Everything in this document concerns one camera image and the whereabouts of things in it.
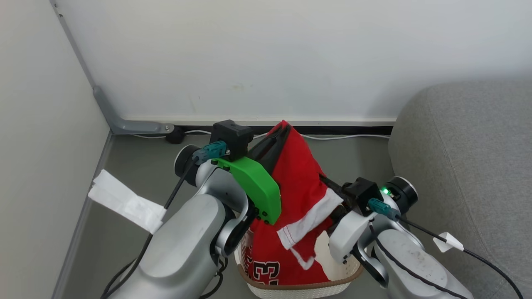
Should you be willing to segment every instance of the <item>gray cushion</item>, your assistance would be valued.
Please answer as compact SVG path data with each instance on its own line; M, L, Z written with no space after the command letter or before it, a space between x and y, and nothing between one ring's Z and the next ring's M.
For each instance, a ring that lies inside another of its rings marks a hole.
M427 88L395 123L388 149L396 175L419 201L410 220L450 232L532 298L532 85L465 82ZM457 250L427 251L475 298L517 298L494 270Z

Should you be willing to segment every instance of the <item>white basket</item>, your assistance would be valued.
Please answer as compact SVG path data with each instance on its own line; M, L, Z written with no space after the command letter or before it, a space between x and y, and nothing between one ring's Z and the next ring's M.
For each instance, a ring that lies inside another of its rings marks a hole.
M323 271L331 281L297 286L263 285L249 278L242 267L245 249L243 244L249 244L249 241L244 238L238 244L235 250L235 260L238 272L247 282L247 286L255 296L262 299L313 299L336 295L345 290L353 280L360 276L363 270L363 267L360 267L360 263L352 256L347 259L345 265L336 263L329 253L329 237L323 232L316 240L314 249L316 251L316 260L321 264Z

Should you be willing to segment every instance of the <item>white paper tag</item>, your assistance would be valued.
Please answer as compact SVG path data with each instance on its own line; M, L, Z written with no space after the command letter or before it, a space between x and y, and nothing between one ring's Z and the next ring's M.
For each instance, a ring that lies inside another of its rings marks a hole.
M166 213L163 206L138 196L105 170L102 170L94 179L89 197L126 217L151 234L154 234L161 227L161 219Z
M462 243L460 243L460 241L458 241L455 237L453 237L453 235L449 234L448 232L443 232L439 234L439 236L447 240L447 243L445 243L437 238L433 238L434 243L436 243L436 246L438 246L441 252L446 252L453 247L461 251L464 250L464 246L462 245Z

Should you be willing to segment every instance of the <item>metal bracket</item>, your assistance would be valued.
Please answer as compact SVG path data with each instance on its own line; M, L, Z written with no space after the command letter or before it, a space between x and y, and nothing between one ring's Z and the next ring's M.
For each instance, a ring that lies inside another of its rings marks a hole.
M130 135L172 133L174 130L174 125L171 123L125 120L116 113L116 111L113 109L113 106L111 106L111 103L103 93L101 87L96 86L94 78L90 74L89 68L87 67L85 60L83 60L83 57L81 56L81 51L79 50L78 45L76 44L76 41L74 40L74 37L72 36L72 33L70 32L70 29L67 26L65 18L58 11L57 3L55 2L55 0L50 0L50 4L52 5L55 14L57 15L57 18L59 19L59 23L65 31L66 37L68 38L70 45L72 46L72 49L74 50L74 53L76 54L76 57L78 58L78 61L81 64L83 72L85 72L85 76L87 76L87 80L93 88L94 98L96 99L100 110L102 110L102 113L105 116L105 120L107 121L107 124L111 128L113 134Z
M93 94L113 134L168 134L174 130L171 123L125 120L113 109L101 87L95 86Z

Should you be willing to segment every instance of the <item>printed number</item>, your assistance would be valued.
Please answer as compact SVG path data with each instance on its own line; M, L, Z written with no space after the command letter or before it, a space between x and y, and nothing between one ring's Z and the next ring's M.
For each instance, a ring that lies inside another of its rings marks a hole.
M253 277L255 280L262 280L261 276L268 275L269 285L279 284L279 279L274 279L279 276L279 270L279 262L253 262Z

